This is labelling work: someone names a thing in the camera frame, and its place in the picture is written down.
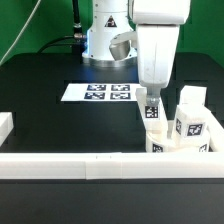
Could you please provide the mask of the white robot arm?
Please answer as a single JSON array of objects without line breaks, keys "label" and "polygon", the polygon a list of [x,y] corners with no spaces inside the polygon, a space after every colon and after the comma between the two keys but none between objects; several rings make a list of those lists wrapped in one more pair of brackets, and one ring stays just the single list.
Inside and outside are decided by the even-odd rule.
[{"label": "white robot arm", "polygon": [[180,26],[191,0],[92,0],[86,63],[121,66],[135,60],[146,104],[156,106],[172,71]]}]

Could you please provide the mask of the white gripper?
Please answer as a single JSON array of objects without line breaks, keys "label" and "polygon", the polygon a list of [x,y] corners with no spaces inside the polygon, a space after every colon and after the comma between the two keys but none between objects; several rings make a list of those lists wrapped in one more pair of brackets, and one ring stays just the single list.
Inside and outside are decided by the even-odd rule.
[{"label": "white gripper", "polygon": [[170,80],[179,27],[138,25],[136,33],[139,82],[147,87],[147,105],[157,106],[160,88],[166,88]]}]

